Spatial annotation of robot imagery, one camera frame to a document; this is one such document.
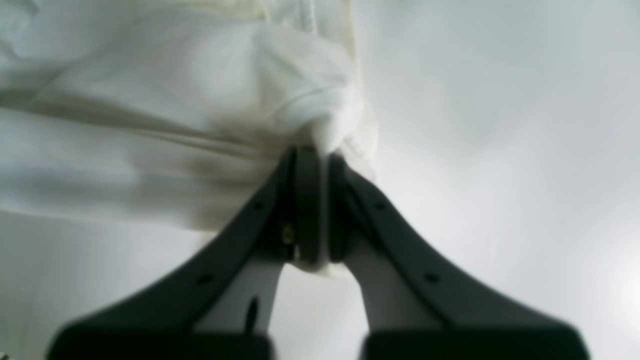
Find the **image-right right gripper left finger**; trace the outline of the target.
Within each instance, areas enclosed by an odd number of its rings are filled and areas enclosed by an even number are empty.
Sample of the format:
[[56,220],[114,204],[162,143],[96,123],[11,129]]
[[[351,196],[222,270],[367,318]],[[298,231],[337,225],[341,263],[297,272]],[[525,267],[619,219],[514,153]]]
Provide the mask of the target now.
[[125,300],[66,326],[49,360],[270,360],[286,264],[320,263],[321,164],[290,148],[210,244]]

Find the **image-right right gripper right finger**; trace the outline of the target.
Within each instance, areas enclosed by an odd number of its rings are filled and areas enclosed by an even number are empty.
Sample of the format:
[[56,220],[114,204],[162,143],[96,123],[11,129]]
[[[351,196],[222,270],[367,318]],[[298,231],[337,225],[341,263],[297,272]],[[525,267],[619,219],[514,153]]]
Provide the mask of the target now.
[[329,256],[355,277],[369,333],[363,360],[587,360],[573,326],[447,260],[391,201],[329,158]]

